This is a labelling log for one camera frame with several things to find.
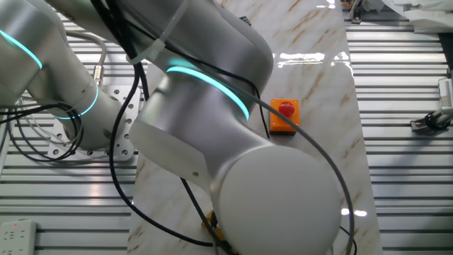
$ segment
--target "marble surface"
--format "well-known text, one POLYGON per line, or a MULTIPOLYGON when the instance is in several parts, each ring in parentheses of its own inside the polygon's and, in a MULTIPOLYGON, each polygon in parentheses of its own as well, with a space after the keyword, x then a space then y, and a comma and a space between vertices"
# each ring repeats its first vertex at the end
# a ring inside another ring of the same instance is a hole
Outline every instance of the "marble surface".
MULTIPOLYGON (((352 78, 345 27, 339 1, 335 0, 223 0, 237 16, 247 16, 268 41, 275 54, 273 74, 262 94, 272 98, 299 99, 301 127, 335 160, 350 190, 355 209, 358 254, 382 254, 360 115, 352 78)), ((150 67, 150 86, 163 74, 150 67)), ((258 108, 248 125, 264 136, 258 108)), ((323 157, 302 137, 274 138, 317 158, 323 157)), ((203 210, 211 202, 201 188, 192 185, 203 210)), ((211 242, 180 179, 140 157, 134 204, 144 213, 189 237, 211 242)), ((348 229, 348 210, 342 226, 348 229)), ((348 236, 339 232, 333 254, 344 254, 348 236)), ((213 248, 181 241, 132 215, 128 254, 214 254, 213 248)))

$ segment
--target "robotic arm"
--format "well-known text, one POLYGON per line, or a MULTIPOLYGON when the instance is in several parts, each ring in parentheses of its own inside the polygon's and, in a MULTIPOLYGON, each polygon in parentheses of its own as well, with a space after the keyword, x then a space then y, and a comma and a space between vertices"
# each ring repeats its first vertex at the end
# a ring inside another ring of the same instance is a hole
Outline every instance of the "robotic arm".
MULTIPOLYGON (((6 0, 7 5, 14 3, 13 6, 33 6, 38 2, 41 0, 6 0)), ((81 27, 114 41, 89 0, 47 2, 81 27)), ((273 56, 266 41, 212 0, 119 0, 118 3, 135 27, 130 39, 139 55, 149 52, 144 58, 167 73, 132 126, 130 139, 135 147, 146 158, 199 185, 210 195, 222 231, 240 254, 324 255, 340 226, 340 196, 329 169, 308 154, 279 146, 246 126, 254 103, 224 84, 251 94, 256 92, 254 88, 231 77, 212 75, 210 67, 196 67, 161 46, 170 45, 185 55, 246 78, 261 92, 273 69, 273 56), (141 30, 155 39, 148 38, 141 30)), ((26 11, 35 9, 28 7, 21 13, 26 11)), ((55 19, 55 14, 46 15, 55 19)), ((3 31, 9 20, 18 20, 14 16, 5 21, 2 13, 0 17, 3 31)), ((49 23, 52 33, 41 35, 42 43, 32 49, 38 59, 48 64, 49 71, 42 72, 36 63, 29 61, 27 77, 6 83, 21 88, 6 86, 11 95, 18 96, 28 88, 34 97, 76 103, 84 98, 80 88, 95 86, 81 72, 83 66, 79 62, 64 67, 53 64, 75 56, 68 50, 62 27, 55 24, 60 23, 49 23), (43 51, 53 48, 48 45, 54 45, 69 57, 43 51), (62 72, 77 80, 73 86, 56 85, 66 81, 59 77, 62 72), (29 84, 35 76, 41 77, 40 82, 29 84)), ((11 36, 21 30, 14 30, 17 27, 11 25, 6 27, 11 28, 7 30, 11 36)), ((4 47, 11 48, 8 44, 11 44, 8 38, 0 38, 0 52, 4 47)), ((23 50, 9 52, 8 58, 18 63, 29 57, 23 50)), ((0 72, 6 69, 7 66, 0 66, 0 72)), ((115 103, 109 102, 108 96, 104 98, 96 103, 102 109, 90 110, 93 117, 102 116, 105 108, 115 103)), ((91 126, 86 129, 99 130, 91 126)))
MULTIPOLYGON (((95 150, 109 144, 121 103, 97 86, 71 50, 63 23, 44 1, 0 2, 0 56, 0 106, 12 106, 25 90, 42 105, 49 100, 68 103, 84 124, 80 147, 95 150)), ((76 137, 64 111, 49 112, 68 138, 76 137)))

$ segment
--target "power strip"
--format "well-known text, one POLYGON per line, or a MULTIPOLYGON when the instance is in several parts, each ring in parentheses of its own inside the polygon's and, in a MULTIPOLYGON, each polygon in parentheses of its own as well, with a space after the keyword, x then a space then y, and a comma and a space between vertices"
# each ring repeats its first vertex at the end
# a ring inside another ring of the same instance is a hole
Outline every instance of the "power strip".
POLYGON ((33 255, 36 223, 31 220, 0 225, 0 255, 33 255))

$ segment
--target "red button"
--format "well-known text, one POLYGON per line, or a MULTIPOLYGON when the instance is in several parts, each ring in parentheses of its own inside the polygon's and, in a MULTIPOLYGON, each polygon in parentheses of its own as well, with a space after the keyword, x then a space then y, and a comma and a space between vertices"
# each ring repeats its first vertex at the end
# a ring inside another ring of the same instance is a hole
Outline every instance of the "red button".
POLYGON ((294 113, 294 106, 290 102, 284 102, 280 104, 278 111, 286 116, 286 118, 289 118, 294 113))

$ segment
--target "black cable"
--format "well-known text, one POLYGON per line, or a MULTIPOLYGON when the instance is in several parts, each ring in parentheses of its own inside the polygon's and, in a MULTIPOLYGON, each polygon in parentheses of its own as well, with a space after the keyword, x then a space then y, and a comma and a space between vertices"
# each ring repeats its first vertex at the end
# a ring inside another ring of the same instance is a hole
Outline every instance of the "black cable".
POLYGON ((17 122, 17 125, 18 125, 18 129, 19 129, 19 132, 21 133, 21 136, 23 138, 23 140, 27 143, 27 145, 34 151, 36 152, 37 154, 39 154, 41 157, 45 158, 45 159, 36 159, 32 156, 30 156, 28 153, 24 152, 20 147, 19 145, 17 144, 17 141, 16 141, 16 138, 13 136, 13 133, 12 133, 12 128, 10 125, 8 125, 8 133, 9 133, 9 136, 11 138, 11 141, 14 145, 14 147, 25 157, 27 157, 28 159, 31 159, 35 162, 46 162, 46 163, 50 163, 50 162, 58 162, 60 160, 63 160, 63 159, 66 159, 68 157, 70 157, 71 155, 73 155, 76 150, 79 148, 80 144, 81 144, 81 141, 83 139, 83 136, 84 136, 84 130, 83 130, 83 127, 81 126, 81 119, 79 117, 79 114, 74 110, 72 109, 71 110, 71 107, 69 106, 66 106, 64 104, 59 104, 57 105, 57 107, 53 107, 53 108, 60 108, 62 109, 63 111, 67 111, 67 114, 68 116, 70 117, 71 119, 71 122, 74 126, 74 132, 75 133, 78 133, 79 132, 79 129, 81 134, 80 134, 80 137, 75 140, 71 147, 60 157, 57 157, 57 158, 51 158, 45 154, 43 154, 42 152, 38 151, 31 143, 30 141, 27 139, 27 137, 25 136, 24 132, 23 132, 23 129, 22 129, 22 126, 21 124, 19 123, 18 119, 16 120, 17 122))
POLYGON ((195 209, 197 210, 198 215, 200 216, 201 220, 203 221, 203 224, 206 226, 207 231, 209 234, 211 234, 211 237, 214 239, 215 244, 219 247, 221 247, 226 254, 228 255, 236 255, 235 253, 231 252, 229 247, 226 247, 224 243, 220 240, 220 238, 215 234, 215 231, 212 229, 210 223, 207 221, 205 214, 203 213, 203 210, 201 209, 200 205, 197 202, 197 199, 193 195, 192 190, 189 187, 189 184, 184 178, 181 178, 181 181, 183 182, 185 191, 187 191, 187 194, 189 195, 190 200, 192 201, 193 205, 195 206, 195 209))
POLYGON ((217 220, 217 216, 215 215, 214 211, 212 211, 212 214, 211 214, 210 224, 211 224, 211 227, 214 229, 217 227, 217 224, 219 224, 219 221, 217 220))
MULTIPOLYGON (((253 88, 255 88, 256 97, 261 100, 260 91, 258 90, 258 88, 256 88, 256 86, 253 86, 253 88)), ((268 125, 266 124, 266 120, 265 120, 264 114, 263 114, 263 107, 262 106, 259 106, 259 107, 260 107, 261 120, 263 121, 264 131, 266 132, 266 137, 268 137, 268 139, 270 139, 268 125)))
MULTIPOLYGON (((119 28, 119 32, 122 37, 122 47, 125 49, 125 52, 129 56, 130 59, 131 57, 137 56, 137 51, 135 50, 134 44, 128 40, 128 38, 132 38, 133 34, 130 30, 130 27, 127 25, 126 18, 123 16, 122 11, 120 7, 117 4, 117 1, 115 0, 107 0, 107 5, 110 8, 110 12, 113 14, 113 21, 116 23, 116 26, 119 28)), ((149 89, 148 89, 148 81, 146 74, 144 72, 144 68, 142 63, 138 64, 138 71, 140 75, 140 79, 142 80, 142 88, 143 88, 143 94, 144 94, 144 100, 148 101, 149 99, 149 89)))
MULTIPOLYGON (((44 110, 48 110, 48 109, 51 109, 51 108, 58 108, 58 107, 59 107, 58 104, 54 104, 54 105, 40 106, 40 107, 37 107, 37 108, 28 109, 28 110, 20 110, 20 111, 17 112, 18 115, 14 116, 12 118, 8 118, 7 117, 7 119, 0 121, 0 125, 4 124, 4 123, 8 123, 8 122, 10 122, 12 120, 17 120, 17 119, 32 115, 34 113, 39 113, 39 112, 44 111, 44 110)), ((0 115, 10 115, 10 113, 9 112, 6 112, 6 113, 0 112, 0 115)))
MULTIPOLYGON (((349 231, 347 231, 344 227, 340 226, 340 229, 344 231, 344 233, 348 234, 348 236, 350 235, 349 231)), ((357 255, 357 243, 354 239, 352 240, 352 243, 354 244, 354 255, 357 255)))
MULTIPOLYGON (((103 19, 104 23, 110 29, 110 32, 115 36, 115 38, 117 39, 118 43, 124 44, 124 38, 122 38, 120 31, 118 31, 117 28, 113 25, 114 24, 114 20, 112 19, 112 17, 110 16, 108 10, 104 7, 102 2, 100 0, 91 0, 91 3, 95 7, 95 9, 98 12, 99 16, 103 19)), ((125 49, 125 51, 126 51, 126 53, 128 53, 128 52, 131 53, 129 49, 125 49)), ((128 56, 129 56, 129 58, 134 58, 135 57, 135 55, 128 55, 128 56)), ((111 176, 112 176, 113 184, 115 185, 115 188, 116 188, 118 194, 120 195, 122 200, 126 203, 126 205, 129 206, 129 208, 131 208, 135 213, 137 213, 138 216, 140 216, 143 220, 147 221, 148 223, 150 223, 151 225, 157 227, 158 229, 160 229, 160 230, 162 230, 162 231, 164 231, 164 232, 166 232, 168 234, 171 234, 174 237, 177 237, 177 238, 182 239, 184 241, 190 242, 191 244, 196 244, 196 245, 200 245, 200 246, 204 246, 204 247, 213 247, 214 245, 212 243, 202 242, 202 241, 198 241, 198 240, 189 238, 189 237, 187 237, 187 236, 185 236, 183 234, 177 233, 177 232, 175 232, 175 231, 173 231, 173 230, 171 230, 171 229, 169 229, 167 227, 164 227, 163 225, 160 225, 156 221, 152 220, 150 217, 145 215, 141 210, 139 210, 135 205, 133 205, 130 202, 129 198, 127 198, 127 196, 125 195, 125 193, 122 190, 122 188, 120 186, 120 183, 119 183, 119 181, 117 179, 116 172, 115 172, 115 162, 113 161, 113 151, 115 149, 115 137, 116 137, 117 130, 118 130, 118 127, 119 127, 120 122, 121 122, 121 118, 124 115, 124 112, 126 111, 126 107, 128 106, 129 102, 131 101, 132 97, 135 94, 135 91, 138 88, 139 79, 141 77, 140 72, 143 70, 143 68, 140 68, 140 66, 142 66, 142 63, 134 65, 134 70, 135 70, 134 83, 133 83, 132 88, 131 88, 131 90, 129 92, 129 95, 127 96, 127 98, 125 99, 125 102, 121 106, 120 112, 118 113, 118 115, 116 117, 115 124, 114 124, 113 129, 112 129, 112 137, 113 137, 113 139, 110 141, 109 163, 110 163, 110 173, 111 173, 111 176)))

